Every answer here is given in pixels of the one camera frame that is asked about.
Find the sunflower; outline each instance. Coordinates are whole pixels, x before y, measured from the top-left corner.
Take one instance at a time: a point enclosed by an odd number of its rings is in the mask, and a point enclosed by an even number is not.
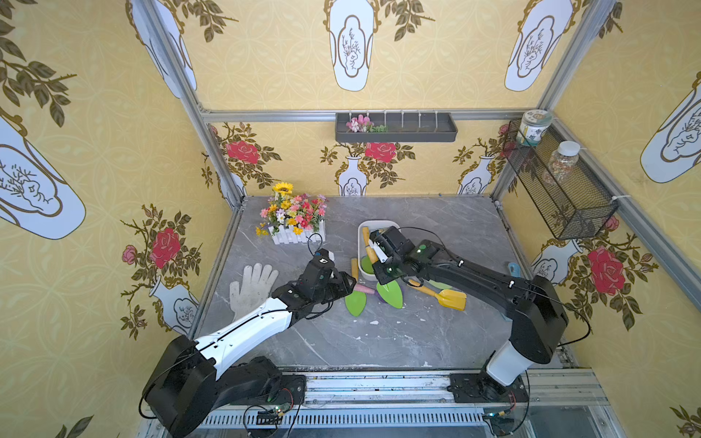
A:
[[[273,190],[281,195],[289,195],[292,193],[293,185],[289,182],[280,182],[273,187]]]

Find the plastic jar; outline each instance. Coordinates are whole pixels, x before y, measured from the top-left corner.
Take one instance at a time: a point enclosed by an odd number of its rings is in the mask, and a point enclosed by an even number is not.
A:
[[[546,184],[554,184],[555,181],[563,182],[577,164],[580,149],[581,146],[577,142],[560,143],[550,155],[547,170],[543,171],[543,182]]]
[[[552,114],[544,109],[529,109],[521,117],[516,141],[521,146],[536,146],[552,123]]]

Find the pink handle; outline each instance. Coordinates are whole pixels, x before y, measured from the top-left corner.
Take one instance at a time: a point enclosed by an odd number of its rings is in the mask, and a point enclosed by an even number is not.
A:
[[[375,293],[375,289],[370,289],[369,287],[359,285],[358,283],[355,284],[355,287],[353,288],[353,290],[357,290],[357,291],[362,292],[364,294],[374,294]]]

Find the white glove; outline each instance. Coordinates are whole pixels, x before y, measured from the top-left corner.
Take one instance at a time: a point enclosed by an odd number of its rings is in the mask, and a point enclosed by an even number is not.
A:
[[[260,263],[243,269],[241,287],[239,288],[238,281],[231,282],[229,285],[229,305],[233,311],[234,321],[239,315],[248,314],[268,299],[278,274],[277,270],[273,271],[272,266],[263,267]]]

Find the black wall shelf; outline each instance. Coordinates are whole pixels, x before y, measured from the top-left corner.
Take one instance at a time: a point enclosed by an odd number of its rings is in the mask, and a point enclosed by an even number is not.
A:
[[[346,123],[358,114],[369,116],[375,126],[386,125],[387,132],[352,132]],[[336,141],[341,143],[454,142],[457,134],[453,116],[445,112],[336,113]]]
[[[509,124],[510,141],[515,142],[520,125]],[[618,201],[581,159],[561,182],[554,179],[546,163],[562,141],[551,127],[538,146],[516,144],[505,155],[556,239],[591,238],[613,216]]]

